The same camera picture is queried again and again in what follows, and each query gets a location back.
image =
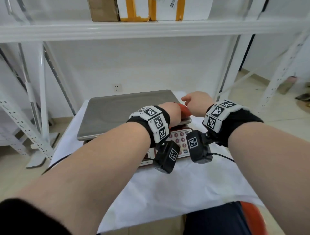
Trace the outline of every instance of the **electrical outlet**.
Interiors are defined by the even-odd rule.
[[[123,88],[121,84],[113,84],[113,90],[116,93],[123,92]]]

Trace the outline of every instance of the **hand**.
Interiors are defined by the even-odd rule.
[[[181,121],[181,108],[177,103],[166,102],[160,104],[159,107],[166,110],[166,112],[170,116],[170,124],[169,126],[176,126]]]
[[[204,117],[207,109],[214,104],[213,99],[209,94],[202,91],[195,91],[182,97],[185,105],[196,117]]]

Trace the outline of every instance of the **table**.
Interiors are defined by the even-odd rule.
[[[174,92],[180,100],[182,91]],[[76,139],[88,100],[73,118],[57,145],[51,164],[83,145]],[[206,132],[203,118],[191,117],[192,129]],[[231,157],[223,146],[210,145],[213,153]],[[232,201],[263,205],[234,162],[213,156],[207,164],[190,158],[176,162],[173,172],[163,174],[154,168],[139,169],[110,206],[98,233],[219,206]]]

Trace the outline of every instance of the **floor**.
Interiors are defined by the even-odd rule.
[[[231,91],[230,99],[253,109],[264,92],[266,84],[250,77]],[[294,86],[289,93],[275,94],[270,101],[266,112],[261,118],[269,125],[289,132],[307,141],[310,141],[310,114],[296,105],[296,96],[301,94],[302,85]],[[52,132],[62,135],[68,123],[58,123],[51,128]],[[28,159],[17,154],[10,146],[0,147],[0,201],[10,197],[14,192],[28,184],[32,179],[39,177],[48,167],[46,161],[40,168],[26,169]],[[264,207],[259,207],[267,225],[269,235],[284,235],[274,218]],[[130,228],[123,228],[107,232],[108,235],[139,235],[139,234],[182,234],[183,219],[181,216],[141,224]]]

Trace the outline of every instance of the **person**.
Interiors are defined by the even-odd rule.
[[[200,91],[187,94],[182,100],[197,117],[204,117],[214,104],[207,93]],[[164,103],[159,107],[169,114],[170,126],[180,122],[177,104]],[[96,234],[104,214],[137,170],[150,143],[148,131],[137,122],[124,123],[95,138],[14,198],[3,201],[2,231],[20,227],[22,231],[33,231],[48,224],[46,233]],[[228,147],[242,174],[284,232],[307,234],[310,143],[262,122],[246,122],[229,134]]]

